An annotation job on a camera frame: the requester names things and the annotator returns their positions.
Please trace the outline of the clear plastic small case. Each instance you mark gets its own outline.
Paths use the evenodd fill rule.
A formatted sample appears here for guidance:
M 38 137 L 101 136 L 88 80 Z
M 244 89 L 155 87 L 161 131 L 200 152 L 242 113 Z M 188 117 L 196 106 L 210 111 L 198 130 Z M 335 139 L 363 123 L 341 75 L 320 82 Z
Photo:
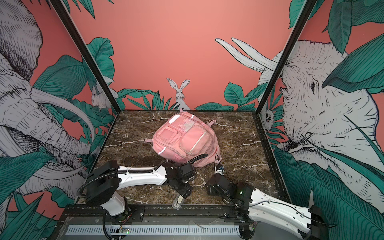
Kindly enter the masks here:
M 185 201 L 185 198 L 183 196 L 177 195 L 173 201 L 172 208 L 174 208 L 175 210 L 179 210 L 183 205 L 184 201 Z

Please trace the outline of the pink student backpack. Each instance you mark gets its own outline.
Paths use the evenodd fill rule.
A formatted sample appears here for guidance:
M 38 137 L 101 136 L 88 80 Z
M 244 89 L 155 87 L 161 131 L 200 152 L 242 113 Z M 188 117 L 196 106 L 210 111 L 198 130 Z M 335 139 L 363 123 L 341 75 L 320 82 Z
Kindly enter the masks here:
M 202 168 L 222 159 L 219 142 L 212 129 L 215 122 L 216 120 L 212 120 L 206 124 L 197 116 L 180 111 L 168 119 L 152 139 L 145 140 L 145 143 L 151 143 L 159 156 L 177 164 L 208 154 L 206 158 L 193 163 L 195 168 Z

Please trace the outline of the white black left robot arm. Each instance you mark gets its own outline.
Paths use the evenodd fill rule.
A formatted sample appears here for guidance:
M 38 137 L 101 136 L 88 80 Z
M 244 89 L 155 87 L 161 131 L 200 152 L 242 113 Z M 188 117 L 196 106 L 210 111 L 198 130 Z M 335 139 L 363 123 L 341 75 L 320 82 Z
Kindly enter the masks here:
M 89 175 L 77 195 L 86 199 L 87 206 L 101 206 L 111 217 L 116 217 L 130 212 L 126 198 L 120 196 L 118 190 L 143 185 L 169 185 L 178 193 L 172 207 L 179 210 L 192 193 L 189 181 L 195 174 L 195 168 L 189 162 L 176 166 L 163 161 L 155 167 L 132 168 L 109 161 Z

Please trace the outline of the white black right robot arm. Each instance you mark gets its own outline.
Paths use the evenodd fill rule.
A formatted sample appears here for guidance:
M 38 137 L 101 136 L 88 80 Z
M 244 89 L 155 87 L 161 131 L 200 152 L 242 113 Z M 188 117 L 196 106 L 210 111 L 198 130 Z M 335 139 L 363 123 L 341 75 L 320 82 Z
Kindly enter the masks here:
M 239 226 L 242 239 L 254 236 L 255 225 L 265 223 L 301 240 L 329 239 L 330 225 L 319 207 L 300 207 L 271 197 L 244 182 L 234 184 L 215 173 L 206 184 L 210 196 L 222 197 L 228 204 L 224 220 Z

